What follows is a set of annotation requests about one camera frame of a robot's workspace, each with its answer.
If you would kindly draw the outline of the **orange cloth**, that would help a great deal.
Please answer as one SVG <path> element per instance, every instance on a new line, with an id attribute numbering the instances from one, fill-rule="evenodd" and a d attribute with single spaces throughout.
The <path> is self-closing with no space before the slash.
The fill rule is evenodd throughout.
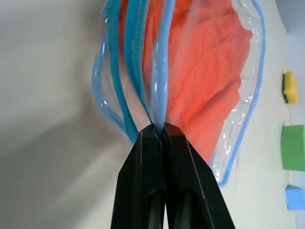
<path id="1" fill-rule="evenodd" d="M 166 120 L 181 128 L 206 162 L 240 100 L 252 35 L 242 26 L 233 0 L 176 0 Z"/>

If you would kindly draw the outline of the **yellow sponge with black base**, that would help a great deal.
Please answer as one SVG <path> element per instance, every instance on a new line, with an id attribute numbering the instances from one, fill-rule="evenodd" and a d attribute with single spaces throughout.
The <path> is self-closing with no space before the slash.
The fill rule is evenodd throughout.
<path id="1" fill-rule="evenodd" d="M 282 75 L 282 95 L 286 104 L 298 104 L 298 84 L 296 74 L 293 71 L 287 71 Z"/>

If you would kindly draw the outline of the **clear plastic pouch blue trim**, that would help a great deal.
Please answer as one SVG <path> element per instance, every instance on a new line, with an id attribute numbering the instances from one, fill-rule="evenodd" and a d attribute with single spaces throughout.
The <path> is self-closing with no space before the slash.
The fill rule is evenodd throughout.
<path id="1" fill-rule="evenodd" d="M 106 0 L 102 37 L 92 70 L 92 93 L 107 119 L 131 143 L 150 124 L 167 122 L 169 35 L 176 0 Z M 264 66 L 265 24 L 257 0 L 233 0 L 252 32 L 241 73 L 240 100 L 226 118 L 207 164 L 223 187 L 254 111 Z"/>

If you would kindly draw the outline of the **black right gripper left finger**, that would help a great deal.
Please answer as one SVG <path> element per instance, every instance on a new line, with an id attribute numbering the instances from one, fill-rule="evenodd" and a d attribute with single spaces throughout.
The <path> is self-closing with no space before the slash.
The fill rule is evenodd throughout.
<path id="1" fill-rule="evenodd" d="M 111 229 L 163 229 L 165 132 L 149 125 L 138 134 L 117 177 Z"/>

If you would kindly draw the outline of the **green block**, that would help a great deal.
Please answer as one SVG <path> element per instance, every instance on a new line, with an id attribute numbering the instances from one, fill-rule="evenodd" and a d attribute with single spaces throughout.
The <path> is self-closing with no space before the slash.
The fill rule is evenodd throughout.
<path id="1" fill-rule="evenodd" d="M 284 170 L 305 171 L 304 125 L 288 125 L 282 128 L 281 154 Z"/>

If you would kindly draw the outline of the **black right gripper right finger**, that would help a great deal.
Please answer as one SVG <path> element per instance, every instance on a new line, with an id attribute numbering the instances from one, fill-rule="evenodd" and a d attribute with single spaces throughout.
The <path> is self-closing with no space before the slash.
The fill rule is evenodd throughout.
<path id="1" fill-rule="evenodd" d="M 212 170 L 181 129 L 166 123 L 162 138 L 169 229 L 235 229 Z"/>

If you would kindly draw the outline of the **light blue block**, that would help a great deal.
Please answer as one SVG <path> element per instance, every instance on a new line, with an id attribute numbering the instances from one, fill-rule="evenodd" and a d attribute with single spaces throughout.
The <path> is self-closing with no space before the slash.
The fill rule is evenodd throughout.
<path id="1" fill-rule="evenodd" d="M 285 189 L 285 198 L 288 210 L 305 210 L 305 191 L 303 188 L 288 185 Z"/>

